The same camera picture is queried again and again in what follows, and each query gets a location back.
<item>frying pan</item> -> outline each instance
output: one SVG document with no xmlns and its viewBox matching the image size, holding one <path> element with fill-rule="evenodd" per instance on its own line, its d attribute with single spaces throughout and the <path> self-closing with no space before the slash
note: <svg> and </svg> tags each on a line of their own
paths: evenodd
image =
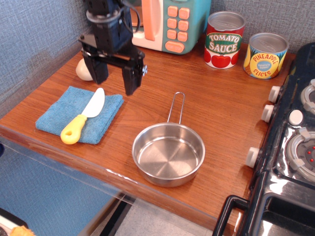
<svg viewBox="0 0 315 236">
<path fill-rule="evenodd" d="M 169 122 L 175 97 L 183 95 L 179 123 Z M 142 130 L 132 145 L 132 157 L 141 175 L 148 182 L 162 187 L 180 186 L 193 179 L 205 157 L 205 146 L 200 136 L 182 125 L 185 94 L 174 94 L 165 123 Z"/>
</svg>

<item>orange button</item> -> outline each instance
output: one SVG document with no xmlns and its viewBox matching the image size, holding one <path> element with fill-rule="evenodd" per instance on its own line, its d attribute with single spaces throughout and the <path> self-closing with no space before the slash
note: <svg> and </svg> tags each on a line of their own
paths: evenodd
<svg viewBox="0 0 315 236">
<path fill-rule="evenodd" d="M 171 29 L 176 29 L 177 27 L 177 20 L 176 19 L 172 19 L 172 18 L 169 18 L 167 19 L 167 26 Z"/>
<path fill-rule="evenodd" d="M 176 6 L 169 6 L 167 9 L 167 14 L 170 17 L 177 17 L 178 7 Z"/>
<path fill-rule="evenodd" d="M 181 9 L 179 9 L 179 18 L 187 20 L 189 18 L 189 14 L 189 8 L 182 7 Z"/>
<path fill-rule="evenodd" d="M 169 39 L 176 39 L 176 36 L 177 36 L 176 30 L 169 29 L 169 30 L 167 31 L 167 37 L 168 37 Z"/>
<path fill-rule="evenodd" d="M 175 53 L 181 53 L 185 49 L 184 44 L 173 41 L 166 42 L 165 47 L 167 50 Z"/>
<path fill-rule="evenodd" d="M 187 32 L 178 32 L 177 39 L 181 42 L 186 42 L 188 39 L 188 33 Z"/>
<path fill-rule="evenodd" d="M 188 21 L 179 21 L 178 22 L 178 29 L 182 31 L 187 31 L 189 28 L 189 22 Z"/>
</svg>

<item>wire handle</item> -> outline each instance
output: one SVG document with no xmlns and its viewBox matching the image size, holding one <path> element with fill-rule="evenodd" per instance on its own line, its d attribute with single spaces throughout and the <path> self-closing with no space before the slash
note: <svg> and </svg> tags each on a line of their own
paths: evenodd
<svg viewBox="0 0 315 236">
<path fill-rule="evenodd" d="M 185 94 L 184 94 L 183 92 L 176 92 L 176 93 L 174 94 L 174 98 L 173 98 L 171 110 L 169 111 L 169 115 L 168 115 L 167 122 L 169 122 L 169 119 L 171 118 L 171 114 L 172 114 L 172 110 L 173 110 L 173 105 L 174 105 L 174 102 L 175 102 L 175 97 L 176 97 L 176 95 L 179 94 L 179 93 L 183 95 L 183 103 L 182 103 L 182 109 L 181 109 L 181 116 L 179 117 L 179 124 L 182 122 L 182 114 L 183 114 L 184 101 L 185 101 Z"/>
</svg>

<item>toy knife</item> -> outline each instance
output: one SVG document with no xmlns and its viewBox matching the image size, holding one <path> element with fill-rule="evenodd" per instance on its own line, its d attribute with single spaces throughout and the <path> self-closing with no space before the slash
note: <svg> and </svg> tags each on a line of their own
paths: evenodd
<svg viewBox="0 0 315 236">
<path fill-rule="evenodd" d="M 87 118 L 99 115 L 105 103 L 105 93 L 98 88 L 81 114 L 75 117 L 61 132 L 61 140 L 65 144 L 75 144 L 81 137 L 82 128 Z"/>
</svg>

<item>pineapple label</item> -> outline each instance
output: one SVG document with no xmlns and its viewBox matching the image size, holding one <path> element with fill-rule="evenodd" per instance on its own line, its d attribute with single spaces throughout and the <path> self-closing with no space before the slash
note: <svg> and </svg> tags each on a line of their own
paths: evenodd
<svg viewBox="0 0 315 236">
<path fill-rule="evenodd" d="M 207 34 L 205 62 L 214 68 L 227 69 L 238 60 L 242 37 L 239 34 L 212 32 Z"/>
<path fill-rule="evenodd" d="M 285 52 L 264 53 L 248 46 L 244 61 L 244 70 L 259 79 L 271 79 L 278 75 L 285 58 Z"/>
</svg>

